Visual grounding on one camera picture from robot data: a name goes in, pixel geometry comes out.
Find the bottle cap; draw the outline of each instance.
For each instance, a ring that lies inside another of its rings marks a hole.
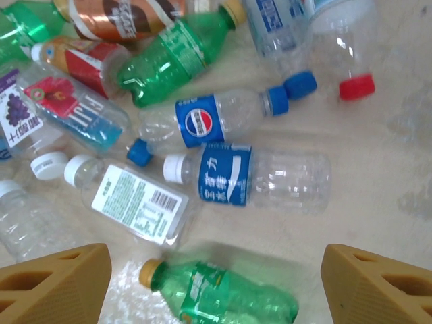
[[[65,153],[51,152],[35,158],[30,167],[39,180],[52,180],[63,174],[68,161]]]
[[[83,165],[84,163],[86,163],[88,160],[91,159],[94,159],[94,157],[91,157],[90,155],[86,155],[86,154],[79,154],[76,155],[75,157],[72,157],[72,159],[66,165],[65,171],[63,173],[65,181],[71,186],[75,187],[76,173],[78,172],[81,165]]]
[[[139,280],[144,287],[151,289],[151,280],[153,275],[155,274],[157,267],[161,265],[162,262],[162,260],[150,259],[142,266]]]
[[[54,5],[56,6],[59,13],[65,18],[67,21],[71,21],[69,16],[69,1],[68,0],[53,0]]]
[[[167,155],[163,162],[163,177],[168,182],[183,184],[182,166],[186,154]]]
[[[285,88],[282,86],[275,86],[267,90],[269,99],[271,101],[271,108],[273,116],[283,115],[288,112],[290,104],[286,95]]]
[[[231,19],[234,22],[234,25],[236,25],[236,27],[243,24],[246,21],[247,14],[244,11],[244,8],[240,1],[227,0],[223,2],[221,5],[231,16]]]
[[[34,44],[31,50],[32,60],[39,61],[41,59],[43,43]]]
[[[128,152],[127,158],[139,167],[145,167],[152,159],[152,155],[147,150],[147,142],[137,139]]]
[[[317,88],[318,84],[311,71],[303,71],[286,79],[283,86],[290,100],[302,99]]]
[[[372,74],[363,74],[339,84],[340,98],[345,101],[359,100],[374,92],[375,83]]]
[[[0,198],[10,192],[21,190],[22,187],[14,182],[13,180],[1,180],[0,181]]]

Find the green label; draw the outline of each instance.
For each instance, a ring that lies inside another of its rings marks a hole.
[[[201,42],[181,20],[168,26],[159,37],[190,78],[206,68]]]
[[[210,263],[198,262],[179,319],[187,324],[220,323],[227,310],[230,278],[227,271]]]

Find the red label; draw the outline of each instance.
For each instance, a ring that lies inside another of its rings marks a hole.
[[[74,86],[68,79],[49,76],[29,86],[24,93],[60,118],[68,118],[78,106]]]

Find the red bottle cap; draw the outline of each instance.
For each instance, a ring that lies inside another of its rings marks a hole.
[[[372,74],[363,74],[345,80],[339,84],[339,95],[342,100],[354,101],[365,98],[375,92]]]

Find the pepsi logo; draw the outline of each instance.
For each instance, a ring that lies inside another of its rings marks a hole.
[[[213,127],[213,120],[204,109],[196,108],[186,116],[186,129],[192,136],[204,137],[208,135]]]

